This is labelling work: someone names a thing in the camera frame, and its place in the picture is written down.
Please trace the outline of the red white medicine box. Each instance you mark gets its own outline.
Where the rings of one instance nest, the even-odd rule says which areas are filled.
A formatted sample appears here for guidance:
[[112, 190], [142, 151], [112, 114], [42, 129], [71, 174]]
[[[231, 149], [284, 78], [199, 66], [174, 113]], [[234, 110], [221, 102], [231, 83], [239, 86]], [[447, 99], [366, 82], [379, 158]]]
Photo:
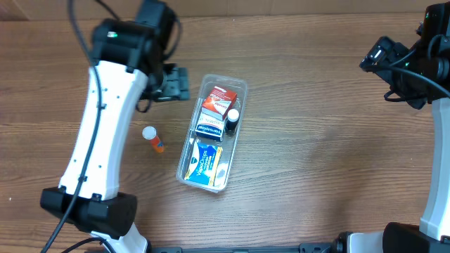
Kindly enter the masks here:
[[215, 86], [202, 103], [202, 113], [224, 120], [228, 111], [233, 107], [237, 99], [237, 93]]

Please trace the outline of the dark bottle white cap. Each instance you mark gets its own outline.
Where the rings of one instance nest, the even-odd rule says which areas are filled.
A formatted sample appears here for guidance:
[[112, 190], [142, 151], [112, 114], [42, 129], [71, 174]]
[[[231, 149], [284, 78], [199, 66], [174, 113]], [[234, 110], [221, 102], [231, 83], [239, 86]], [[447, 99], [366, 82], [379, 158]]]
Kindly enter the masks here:
[[225, 124], [226, 133], [228, 135], [233, 135], [235, 133], [239, 119], [240, 113], [237, 109], [231, 109], [228, 111]]

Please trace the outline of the white blue Hansaplast box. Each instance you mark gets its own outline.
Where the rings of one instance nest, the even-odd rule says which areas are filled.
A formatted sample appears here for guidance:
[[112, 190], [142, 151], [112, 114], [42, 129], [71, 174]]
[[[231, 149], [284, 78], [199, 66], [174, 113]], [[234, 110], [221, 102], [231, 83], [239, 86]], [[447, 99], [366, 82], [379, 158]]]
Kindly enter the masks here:
[[195, 126], [195, 133], [199, 137], [222, 142], [224, 135], [224, 121], [201, 112]]

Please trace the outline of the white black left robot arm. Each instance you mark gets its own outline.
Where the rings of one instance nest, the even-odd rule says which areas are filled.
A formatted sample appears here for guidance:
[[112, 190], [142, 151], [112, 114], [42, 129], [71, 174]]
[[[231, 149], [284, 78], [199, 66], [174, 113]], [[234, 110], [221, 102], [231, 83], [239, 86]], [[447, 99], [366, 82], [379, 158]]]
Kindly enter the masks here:
[[89, 92], [71, 160], [40, 205], [88, 233], [107, 252], [150, 252], [134, 219], [136, 196], [120, 192], [120, 165], [132, 116], [139, 102], [188, 100], [185, 68], [168, 63], [168, 44], [178, 18], [106, 19], [87, 47]]

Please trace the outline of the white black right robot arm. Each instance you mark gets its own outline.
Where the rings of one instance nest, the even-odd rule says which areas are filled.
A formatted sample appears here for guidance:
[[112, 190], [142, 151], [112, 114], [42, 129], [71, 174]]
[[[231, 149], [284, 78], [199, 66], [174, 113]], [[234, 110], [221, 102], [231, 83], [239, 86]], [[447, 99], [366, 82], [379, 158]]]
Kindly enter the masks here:
[[332, 252], [449, 251], [449, 3], [426, 8], [411, 47], [381, 37], [360, 63], [389, 84], [389, 102], [432, 106], [435, 150], [430, 191], [417, 226], [390, 222], [377, 233], [341, 233]]

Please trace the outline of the clear plastic container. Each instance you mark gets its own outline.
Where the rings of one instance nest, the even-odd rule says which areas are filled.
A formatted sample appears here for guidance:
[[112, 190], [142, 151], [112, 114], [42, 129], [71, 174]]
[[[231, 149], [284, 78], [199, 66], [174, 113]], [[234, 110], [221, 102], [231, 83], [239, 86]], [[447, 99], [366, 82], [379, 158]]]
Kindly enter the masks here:
[[[224, 120], [224, 135], [223, 135], [223, 141], [214, 141], [209, 138], [203, 138], [199, 137], [195, 133], [195, 126], [197, 124], [198, 118], [200, 116], [200, 113], [202, 112], [202, 104], [206, 97], [209, 95], [211, 90], [215, 86], [220, 86], [224, 89], [232, 90], [237, 93], [237, 99], [234, 103], [232, 109], [237, 109], [240, 113], [240, 119], [238, 122], [238, 126], [236, 128], [236, 131], [233, 135], [228, 135], [226, 133], [225, 124], [226, 124], [226, 117]], [[220, 76], [216, 74], [207, 74], [203, 77], [202, 84], [200, 86], [200, 91], [198, 94], [198, 99], [196, 102], [196, 105], [193, 110], [191, 123], [188, 128], [188, 132], [186, 135], [186, 141], [184, 143], [184, 149], [182, 151], [179, 166], [176, 172], [176, 178], [185, 184], [188, 184], [190, 186], [195, 186], [198, 188], [203, 188], [208, 191], [212, 191], [215, 193], [218, 193], [219, 191], [225, 189], [230, 168], [233, 162], [233, 156], [236, 149], [236, 144], [238, 141], [238, 135], [240, 131], [240, 123], [243, 118], [243, 113], [245, 111], [245, 102], [247, 98], [247, 92], [248, 92], [248, 85], [245, 81], [241, 79], [235, 79], [231, 77], [225, 77]], [[192, 152], [193, 152], [193, 146], [194, 143], [205, 143], [208, 145], [215, 145], [223, 148], [223, 152], [220, 157], [219, 166], [217, 168], [217, 175], [215, 177], [214, 185], [213, 186], [204, 186], [199, 183], [190, 182], [187, 180], [184, 180], [184, 176], [186, 174], [186, 171], [189, 166], [189, 160], [191, 158]]]

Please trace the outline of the blue yellow VapoDrops packet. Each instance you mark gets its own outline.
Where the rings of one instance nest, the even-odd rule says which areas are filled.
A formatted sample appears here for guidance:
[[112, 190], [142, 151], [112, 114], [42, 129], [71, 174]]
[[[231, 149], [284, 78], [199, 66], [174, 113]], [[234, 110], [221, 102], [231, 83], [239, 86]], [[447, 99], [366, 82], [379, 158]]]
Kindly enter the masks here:
[[205, 143], [194, 143], [184, 180], [213, 186], [223, 148]]

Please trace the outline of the orange tube white cap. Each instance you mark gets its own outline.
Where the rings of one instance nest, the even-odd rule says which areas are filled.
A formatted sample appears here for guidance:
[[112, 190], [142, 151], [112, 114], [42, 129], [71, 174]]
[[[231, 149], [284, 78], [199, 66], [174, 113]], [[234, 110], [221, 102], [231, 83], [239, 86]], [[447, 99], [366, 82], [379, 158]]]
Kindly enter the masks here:
[[165, 151], [165, 147], [163, 142], [160, 140], [158, 136], [158, 132], [155, 127], [147, 126], [142, 131], [142, 136], [150, 142], [153, 149], [157, 153], [163, 153]]

